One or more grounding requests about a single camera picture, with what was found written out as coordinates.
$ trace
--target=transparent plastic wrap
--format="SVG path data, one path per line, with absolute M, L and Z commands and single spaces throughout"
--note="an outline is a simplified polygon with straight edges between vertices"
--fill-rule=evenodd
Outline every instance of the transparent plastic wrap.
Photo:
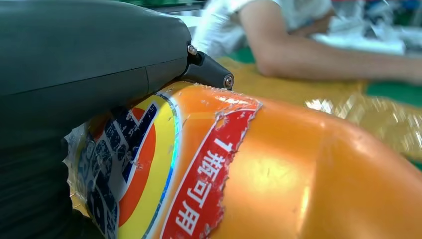
M 422 162 L 422 109 L 361 94 L 338 104 L 330 99 L 312 99 L 305 101 L 305 106 L 348 120 L 396 152 Z
M 219 62 L 236 76 L 234 90 L 324 111 L 370 132 L 396 152 L 422 162 L 422 109 L 364 95 L 366 82 L 312 82 L 260 75 L 254 64 Z

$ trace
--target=black plastic bracket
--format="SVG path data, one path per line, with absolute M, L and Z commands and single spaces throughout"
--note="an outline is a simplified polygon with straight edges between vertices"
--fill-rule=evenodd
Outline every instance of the black plastic bracket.
M 189 54 L 188 66 L 181 79 L 228 90 L 234 84 L 234 76 L 228 69 L 200 51 L 196 55 Z

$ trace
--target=person's arm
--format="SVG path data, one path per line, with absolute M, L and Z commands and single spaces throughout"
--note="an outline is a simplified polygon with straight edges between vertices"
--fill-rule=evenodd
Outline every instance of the person's arm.
M 335 16 L 334 9 L 330 10 L 323 18 L 313 21 L 311 24 L 289 32 L 292 36 L 306 37 L 315 33 L 327 33 L 331 18 Z
M 422 60 L 336 49 L 286 32 L 280 8 L 253 1 L 239 12 L 258 70 L 310 80 L 422 80 Z

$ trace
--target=workbench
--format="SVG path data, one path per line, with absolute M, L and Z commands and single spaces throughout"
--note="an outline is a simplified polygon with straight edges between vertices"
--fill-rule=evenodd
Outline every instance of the workbench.
M 422 86 L 268 78 L 256 70 L 250 48 L 218 61 L 234 74 L 233 90 L 341 117 L 367 130 L 422 170 Z
M 245 64 L 255 63 L 255 59 L 253 58 L 252 52 L 248 47 L 242 48 L 230 54 L 229 57 L 237 62 Z M 366 90 L 366 94 L 371 96 L 388 97 L 397 102 L 422 107 L 422 86 L 412 86 L 406 83 L 399 82 L 382 82 L 368 83 L 367 87 L 364 90 Z

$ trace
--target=torn label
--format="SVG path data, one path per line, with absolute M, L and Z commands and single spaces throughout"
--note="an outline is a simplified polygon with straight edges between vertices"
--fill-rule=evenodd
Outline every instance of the torn label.
M 221 201 L 229 164 L 257 110 L 241 109 L 217 117 L 173 199 L 162 239 L 206 238 L 222 220 Z M 217 128 L 221 120 L 225 123 Z

